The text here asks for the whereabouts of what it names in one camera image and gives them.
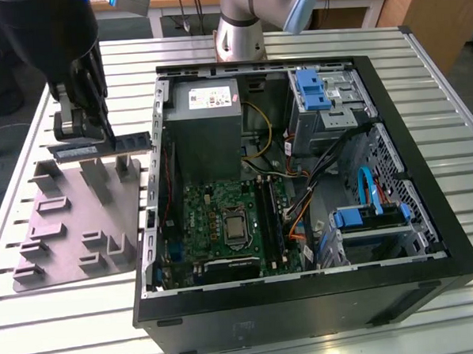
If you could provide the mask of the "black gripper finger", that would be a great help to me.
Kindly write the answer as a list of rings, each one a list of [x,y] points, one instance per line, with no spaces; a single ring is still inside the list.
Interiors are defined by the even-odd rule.
[[[63,84],[55,87],[58,93],[60,110],[54,115],[54,135],[59,141],[103,139],[104,135],[99,127],[91,124],[86,111],[71,101]]]
[[[108,120],[108,108],[101,106],[97,110],[97,114],[92,116],[93,126],[96,131],[96,140],[111,151],[116,149],[116,136],[113,133],[111,124]]]

